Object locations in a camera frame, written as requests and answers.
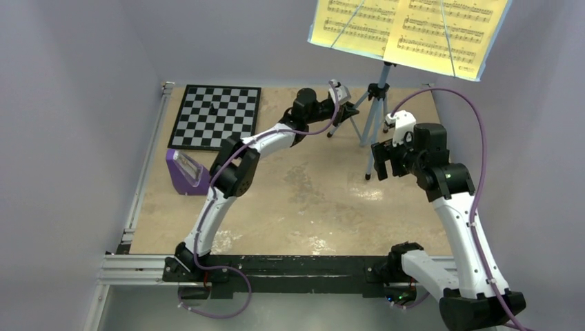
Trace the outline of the black white chessboard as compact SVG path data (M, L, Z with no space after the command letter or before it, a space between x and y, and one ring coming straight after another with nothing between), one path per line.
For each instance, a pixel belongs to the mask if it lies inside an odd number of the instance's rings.
M260 87L190 84L177 111L168 147L218 151L228 137L256 134ZM210 106L217 114L210 114Z

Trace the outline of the aluminium frame rail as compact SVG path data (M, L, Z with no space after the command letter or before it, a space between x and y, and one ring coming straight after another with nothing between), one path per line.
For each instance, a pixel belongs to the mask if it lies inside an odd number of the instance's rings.
M396 107L391 114L402 110L400 107ZM484 183L483 181L474 181L475 189L478 191L479 196L476 198L476 206L478 207L480 194L482 192ZM186 311L197 313L197 309L193 307L190 302L193 299L187 300L182 299L179 295L180 289L177 283L165 283L162 281L164 260L166 257L174 256L172 254L153 255L153 254L107 254L104 258L103 265L101 267L101 276L99 277L100 284L103 287L109 287L112 285L122 286L149 286L149 285L170 285L176 287L178 294L178 306ZM434 261L447 269L447 271L455 274L456 267L453 260L453 256L450 258L435 258L430 256ZM387 300L392 306L407 310L414 308L422 303L428 297L428 293L423 289L417 282L417 289L422 290L424 295L422 298L409 303L398 303L396 301ZM253 295L252 292L245 293L247 297Z

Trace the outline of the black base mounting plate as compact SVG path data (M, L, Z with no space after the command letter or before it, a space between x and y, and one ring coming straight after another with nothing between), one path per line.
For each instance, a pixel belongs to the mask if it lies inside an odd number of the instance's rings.
M360 294L409 303L423 297L414 278L391 272L385 256L211 255L198 268L166 257L162 281L182 299L232 299L236 294Z

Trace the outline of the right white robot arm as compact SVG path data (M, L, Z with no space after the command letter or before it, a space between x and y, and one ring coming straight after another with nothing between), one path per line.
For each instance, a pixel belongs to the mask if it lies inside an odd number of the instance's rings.
M392 139L372 145L377 176L416 177L444 227L457 272L447 271L411 242L394 245L377 272L385 279L418 282L438 303L448 330L506 325L526 308L526 301L521 292L511 290L490 251L476 206L479 193L467 167L450 161L445 127L438 123L392 127Z

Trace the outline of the purple metronome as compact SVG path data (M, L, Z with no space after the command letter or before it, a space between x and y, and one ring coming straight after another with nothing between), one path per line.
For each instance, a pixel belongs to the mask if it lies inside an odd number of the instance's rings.
M210 173L201 163L185 152L167 149L166 164L174 189L180 195L205 196L210 185Z

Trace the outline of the light blue music stand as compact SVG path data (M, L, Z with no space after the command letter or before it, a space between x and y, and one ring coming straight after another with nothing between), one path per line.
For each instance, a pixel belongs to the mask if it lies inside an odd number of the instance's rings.
M373 142L380 130L383 132L388 131L388 126L382 123L382 119L389 113L387 94L390 86L388 84L388 76L392 67L400 66L395 63L384 61L384 57L376 60L381 60L383 62L380 77L378 81L371 83L368 86L367 91L355 102L356 107L359 107L365 100L371 102L364 129L356 129L355 131L360 138L361 146Z

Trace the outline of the right yellow sheet music page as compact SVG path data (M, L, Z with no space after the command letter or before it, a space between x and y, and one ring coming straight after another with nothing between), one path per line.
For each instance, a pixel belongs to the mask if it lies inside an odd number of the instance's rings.
M511 1L399 1L384 61L479 81Z

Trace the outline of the yellow sheet music page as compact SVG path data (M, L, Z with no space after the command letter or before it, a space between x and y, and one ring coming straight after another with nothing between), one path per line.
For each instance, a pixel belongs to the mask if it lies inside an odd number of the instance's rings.
M398 7L398 0L318 1L307 42L382 59Z
M511 1L399 1L384 61L479 81Z

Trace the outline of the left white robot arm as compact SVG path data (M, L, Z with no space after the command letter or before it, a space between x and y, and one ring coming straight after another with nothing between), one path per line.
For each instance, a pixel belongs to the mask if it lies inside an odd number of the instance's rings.
M350 100L350 90L339 82L330 82L327 97L321 101L313 89L302 88L271 128L251 137L224 140L210 169L204 206L190 233L175 249L181 276L189 282L204 277L208 269L205 260L219 226L232 204L251 187L259 162L310 136L312 123L324 121L328 127L338 126L351 118L356 112Z

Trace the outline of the clear plastic metronome cover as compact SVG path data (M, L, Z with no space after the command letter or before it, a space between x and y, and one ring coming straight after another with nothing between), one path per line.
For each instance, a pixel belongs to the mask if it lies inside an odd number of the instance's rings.
M173 154L173 161L178 166L180 173L187 183L192 187L197 187L202 178L203 167L188 155L178 150Z

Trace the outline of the left yellow sheet music page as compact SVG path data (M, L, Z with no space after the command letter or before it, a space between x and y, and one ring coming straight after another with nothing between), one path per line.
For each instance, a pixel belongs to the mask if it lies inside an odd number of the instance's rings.
M318 1L307 42L382 59L398 7L398 0Z

